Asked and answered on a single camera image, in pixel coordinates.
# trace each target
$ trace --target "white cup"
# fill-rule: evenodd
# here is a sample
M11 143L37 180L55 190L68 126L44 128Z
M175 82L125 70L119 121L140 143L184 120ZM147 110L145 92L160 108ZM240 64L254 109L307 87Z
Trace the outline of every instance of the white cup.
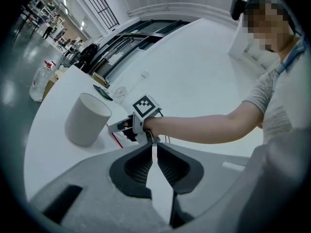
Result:
M82 93L65 122L65 134L74 144L88 147L111 117L111 110L98 98Z

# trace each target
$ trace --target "gray floor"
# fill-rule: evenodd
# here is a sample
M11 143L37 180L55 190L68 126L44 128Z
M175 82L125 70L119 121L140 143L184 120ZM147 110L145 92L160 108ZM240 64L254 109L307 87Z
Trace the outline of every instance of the gray floor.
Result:
M23 162L27 137L40 106L29 97L36 70L44 61L67 62L53 46L26 25L12 45L7 37L0 54L0 167L18 199L25 198Z

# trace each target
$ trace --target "forearm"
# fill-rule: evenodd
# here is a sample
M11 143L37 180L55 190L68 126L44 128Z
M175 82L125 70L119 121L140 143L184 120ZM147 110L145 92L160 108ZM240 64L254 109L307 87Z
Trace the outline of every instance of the forearm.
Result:
M238 140L245 134L236 130L229 116L211 115L202 117L157 117L151 118L146 127L157 134L184 141L216 144Z

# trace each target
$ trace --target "desk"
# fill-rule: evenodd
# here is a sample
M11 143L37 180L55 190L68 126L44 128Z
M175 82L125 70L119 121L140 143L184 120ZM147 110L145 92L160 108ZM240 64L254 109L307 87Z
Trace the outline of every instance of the desk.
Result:
M30 38L33 36L33 34L34 34L36 28L38 28L38 27L40 26L41 21L44 21L44 20L42 19L42 17L38 16L38 15L37 15L35 12L33 12L27 5L22 5L22 8L21 8L21 9L22 9L21 15L23 14L23 15L25 15L26 17L24 18L23 22L19 25L18 30L17 30L17 33L16 33L16 36L15 36L15 38L14 38L14 40L13 40L13 43L15 43L15 41L16 41L16 39L17 39L17 37L18 37L20 31L21 31L21 29L23 28L23 26L25 25L25 23L26 23L27 20L31 21L31 24L34 26L34 30L33 30L32 34L31 34Z
M72 47L72 45L70 45L70 47L66 50L66 52L64 52L64 56L66 57L66 58L68 58L69 60L70 60L70 58L71 58L71 56L72 55L74 55L75 54L75 52L76 52L76 49L73 49L72 51L70 50L71 49L71 47Z
M65 137L65 120L83 92L99 98L110 108L112 116L108 124L127 117L127 112L120 105L104 99L93 84L101 86L90 76L71 66L43 100L31 126L25 151L24 185L27 200L78 162L120 148L106 126L96 142L88 148L76 146ZM124 147L137 144L127 140L121 133L115 135Z

